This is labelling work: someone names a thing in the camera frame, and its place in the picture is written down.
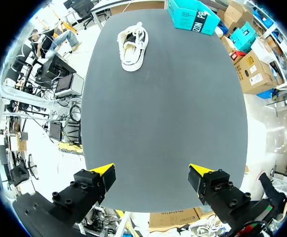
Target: storage rack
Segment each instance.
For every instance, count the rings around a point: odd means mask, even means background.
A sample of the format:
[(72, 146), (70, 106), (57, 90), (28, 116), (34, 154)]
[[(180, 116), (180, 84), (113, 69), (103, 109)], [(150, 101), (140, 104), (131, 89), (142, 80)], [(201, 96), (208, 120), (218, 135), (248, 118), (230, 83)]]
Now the storage rack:
[[(271, 36), (272, 39), (278, 44), (279, 48), (283, 51), (283, 59), (285, 61), (285, 63), (287, 64), (287, 33), (285, 31), (285, 28), (283, 26), (280, 25), (280, 23), (276, 22), (275, 20), (273, 20), (269, 14), (262, 9), (261, 7), (257, 6), (257, 4), (253, 3), (250, 0), (245, 0), (244, 4), (250, 8), (256, 7), (256, 9), (258, 9), (260, 12), (262, 12), (265, 17), (267, 17), (268, 19), (272, 20), (274, 23), (272, 26), (270, 26), (269, 28), (267, 28), (264, 23), (257, 17), (254, 15), (254, 21), (261, 26), (261, 28), (265, 29), (265, 33), (263, 34), (263, 38), (266, 39), (267, 37)], [(279, 34), (281, 34), (283, 40), (282, 42), (279, 42), (279, 40), (273, 35), (273, 32), (278, 32)], [(283, 67), (280, 65), (278, 58), (276, 58), (276, 60), (274, 61), (274, 63), (277, 65), (277, 67), (279, 68), (281, 75), (284, 79), (284, 83), (279, 85), (277, 88), (278, 89), (284, 89), (287, 90), (287, 75), (285, 75), (284, 73), (284, 69)]]

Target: table surface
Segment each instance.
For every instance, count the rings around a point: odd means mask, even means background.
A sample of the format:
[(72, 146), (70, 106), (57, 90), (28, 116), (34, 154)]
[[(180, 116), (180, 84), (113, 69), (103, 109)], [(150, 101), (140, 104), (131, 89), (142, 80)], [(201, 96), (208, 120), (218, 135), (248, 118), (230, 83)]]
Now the table surface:
[[(122, 69), (117, 34), (142, 21), (142, 67)], [(220, 39), (174, 28), (166, 10), (110, 17), (96, 42), (82, 97), (87, 169), (115, 163), (103, 205), (163, 212), (201, 205), (187, 180), (194, 163), (219, 168), (240, 187), (247, 150), (240, 82)]]
[(135, 3), (135, 2), (141, 2), (141, 1), (164, 1), (164, 0), (101, 0), (98, 4), (96, 4), (92, 8), (91, 12), (105, 10), (113, 6), (123, 5), (129, 2)]

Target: blue box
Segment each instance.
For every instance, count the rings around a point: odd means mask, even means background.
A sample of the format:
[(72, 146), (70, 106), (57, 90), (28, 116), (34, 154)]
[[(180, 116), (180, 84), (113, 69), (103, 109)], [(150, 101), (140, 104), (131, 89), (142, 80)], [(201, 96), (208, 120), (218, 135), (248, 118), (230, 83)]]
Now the blue box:
[(246, 22), (245, 25), (242, 26), (241, 31), (250, 42), (254, 42), (255, 38), (258, 36), (255, 29), (253, 29), (249, 22)]
[(212, 35), (220, 18), (197, 0), (169, 0), (168, 12), (174, 27)]
[(247, 37), (243, 34), (241, 29), (237, 28), (230, 36), (230, 39), (232, 40), (238, 51), (244, 53), (249, 53), (251, 51), (251, 45), (253, 43), (248, 41)]

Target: white floor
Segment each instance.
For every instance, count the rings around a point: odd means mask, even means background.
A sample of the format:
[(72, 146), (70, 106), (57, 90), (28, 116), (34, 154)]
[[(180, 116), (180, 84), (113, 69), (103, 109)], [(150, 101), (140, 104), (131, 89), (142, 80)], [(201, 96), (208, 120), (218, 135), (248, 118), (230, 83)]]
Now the white floor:
[[(87, 30), (79, 30), (81, 46), (65, 57), (68, 64), (84, 78), (99, 34), (99, 27), (93, 23)], [(63, 44), (59, 53), (69, 49), (68, 44)], [(245, 94), (244, 98), (248, 122), (246, 164), (249, 174), (244, 176), (241, 190), (251, 192), (252, 199), (257, 200), (263, 196), (263, 189), (259, 182), (256, 182), (257, 175), (262, 170), (269, 173), (275, 164), (279, 168), (286, 167), (287, 115), (277, 114), (275, 109), (265, 106), (266, 102), (255, 95)], [(27, 153), (33, 155), (39, 171), (40, 179), (33, 180), (35, 188), (51, 200), (53, 191), (60, 191), (68, 186), (73, 180), (73, 174), (85, 168), (84, 157), (60, 152), (57, 145), (53, 144), (42, 128), (31, 119), (27, 120), (25, 130), (29, 133)], [(145, 220), (147, 218), (144, 213), (142, 217)]]

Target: person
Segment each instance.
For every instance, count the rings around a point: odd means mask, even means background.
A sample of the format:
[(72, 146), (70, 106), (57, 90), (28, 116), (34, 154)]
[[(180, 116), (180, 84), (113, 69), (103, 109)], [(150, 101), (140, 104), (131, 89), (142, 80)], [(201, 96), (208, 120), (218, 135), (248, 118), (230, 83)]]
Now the person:
[(266, 173), (262, 171), (258, 176), (258, 180), (261, 182), (266, 196), (269, 198), (270, 202), (277, 207), (278, 213), (282, 213), (283, 216), (279, 221), (284, 220), (287, 214), (287, 196), (284, 193), (278, 192), (267, 177)]
[(65, 40), (68, 40), (72, 51), (75, 51), (82, 42), (79, 42), (76, 35), (67, 30), (63, 32), (58, 37), (53, 37), (54, 29), (43, 34), (39, 34), (37, 29), (34, 29), (29, 37), (29, 40), (32, 42), (33, 52), (36, 53), (36, 56), (41, 58), (50, 58), (54, 54), (54, 49), (63, 43)]

